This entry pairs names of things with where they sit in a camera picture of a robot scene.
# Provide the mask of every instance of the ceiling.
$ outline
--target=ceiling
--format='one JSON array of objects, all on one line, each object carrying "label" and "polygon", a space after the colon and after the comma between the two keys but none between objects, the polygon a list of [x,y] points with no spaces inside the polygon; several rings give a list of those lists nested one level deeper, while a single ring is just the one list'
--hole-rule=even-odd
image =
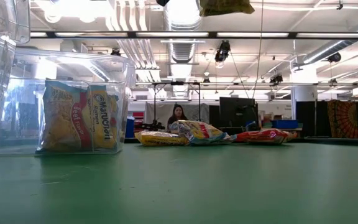
[{"label": "ceiling", "polygon": [[[38,0],[32,2],[31,27],[33,31],[37,30],[54,30],[54,31],[84,31],[96,30],[107,31],[104,24],[104,18],[99,17],[94,22],[84,23],[76,17],[63,17],[59,22],[51,24],[45,21],[44,11],[39,7],[37,2],[45,1]],[[228,14],[223,16],[204,17],[200,30],[205,31],[260,31],[262,23],[262,0],[252,0],[251,4],[255,6],[255,12],[249,14]],[[320,2],[319,0],[266,0],[264,6],[276,7],[276,9],[293,10],[297,8],[311,8]],[[358,7],[358,0],[343,0],[345,6]],[[325,0],[318,6],[337,7],[338,0]],[[149,30],[161,31],[164,30],[163,12],[159,10],[157,3],[154,0],[146,1],[148,7],[146,12],[146,21]],[[358,9],[341,9],[341,10],[316,10],[316,11],[283,11],[264,9],[263,11],[263,31],[275,32],[346,32],[358,24]],[[40,49],[53,49],[57,40],[32,40],[27,45],[34,45]],[[316,50],[318,47],[329,42],[328,40],[296,40],[295,49],[293,40],[230,40],[231,56],[227,58],[223,68],[216,68],[213,57],[222,40],[205,40],[205,43],[198,44],[196,48],[195,62],[191,71],[191,80],[202,81],[204,72],[209,72],[209,77],[212,82],[238,82],[239,76],[242,81],[254,82],[256,77],[259,78],[265,75],[271,68],[282,62],[288,60],[294,54],[302,55]],[[108,54],[114,47],[119,47],[117,41],[110,40],[84,40],[84,43],[91,53]],[[166,44],[162,44],[160,40],[151,40],[153,53],[160,67],[161,78],[168,76],[169,65],[168,49]],[[208,57],[204,57],[202,53],[205,52]],[[334,63],[331,65],[328,62],[318,62],[319,80],[327,80],[344,72],[349,72],[358,69],[358,43],[345,48],[340,51],[342,55],[341,62],[338,65]],[[284,80],[289,81],[289,69],[280,71]],[[358,81],[358,74],[342,82]]]}]

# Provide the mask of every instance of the red snack bag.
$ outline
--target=red snack bag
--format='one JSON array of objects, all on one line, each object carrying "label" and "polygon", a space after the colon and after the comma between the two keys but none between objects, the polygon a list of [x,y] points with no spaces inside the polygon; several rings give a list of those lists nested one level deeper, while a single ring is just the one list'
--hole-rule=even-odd
[{"label": "red snack bag", "polygon": [[293,139],[296,137],[296,134],[293,135],[278,129],[263,129],[261,131],[246,131],[244,133],[235,134],[231,137],[235,142],[281,144]]}]

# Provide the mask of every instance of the blue bin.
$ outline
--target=blue bin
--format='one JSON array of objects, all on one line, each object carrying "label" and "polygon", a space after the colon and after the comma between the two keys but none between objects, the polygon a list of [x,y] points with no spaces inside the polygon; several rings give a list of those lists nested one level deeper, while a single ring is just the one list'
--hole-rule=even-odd
[{"label": "blue bin", "polygon": [[125,131],[125,138],[135,137],[135,118],[127,118],[127,130]]},{"label": "blue bin", "polygon": [[278,129],[295,129],[299,127],[298,120],[273,120],[272,127]]}]

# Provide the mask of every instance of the plastic bag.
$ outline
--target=plastic bag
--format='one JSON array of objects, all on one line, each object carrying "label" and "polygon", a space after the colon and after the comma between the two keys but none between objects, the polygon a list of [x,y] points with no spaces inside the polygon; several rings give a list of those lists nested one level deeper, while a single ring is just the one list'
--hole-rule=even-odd
[{"label": "plastic bag", "polygon": [[227,133],[199,121],[176,121],[171,124],[170,130],[186,137],[191,144],[227,144],[232,141]]},{"label": "plastic bag", "polygon": [[282,144],[295,138],[296,134],[279,129],[264,129],[261,131],[246,131],[231,137],[235,142]]},{"label": "plastic bag", "polygon": [[117,96],[106,86],[87,90],[46,80],[44,94],[44,151],[91,151],[116,147]]},{"label": "plastic bag", "polygon": [[189,144],[189,140],[183,136],[159,131],[141,131],[135,133],[135,137],[144,146],[184,146]]},{"label": "plastic bag", "polygon": [[255,9],[249,0],[200,0],[200,16],[218,16],[235,12],[252,14]]}]

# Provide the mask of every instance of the snack package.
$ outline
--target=snack package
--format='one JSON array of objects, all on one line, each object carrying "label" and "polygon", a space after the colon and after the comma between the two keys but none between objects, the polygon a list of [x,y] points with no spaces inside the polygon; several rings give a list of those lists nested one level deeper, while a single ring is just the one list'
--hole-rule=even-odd
[{"label": "snack package", "polygon": [[232,141],[227,133],[199,121],[176,121],[171,124],[170,129],[186,137],[194,145],[226,144]]},{"label": "snack package", "polygon": [[231,136],[235,142],[282,144],[296,137],[296,134],[279,129],[263,129],[261,131],[246,131]]},{"label": "snack package", "polygon": [[117,98],[106,86],[87,90],[46,80],[44,93],[44,151],[91,151],[116,145]]},{"label": "snack package", "polygon": [[135,133],[135,137],[144,146],[184,146],[189,144],[189,140],[183,136],[159,131],[141,131]]}]

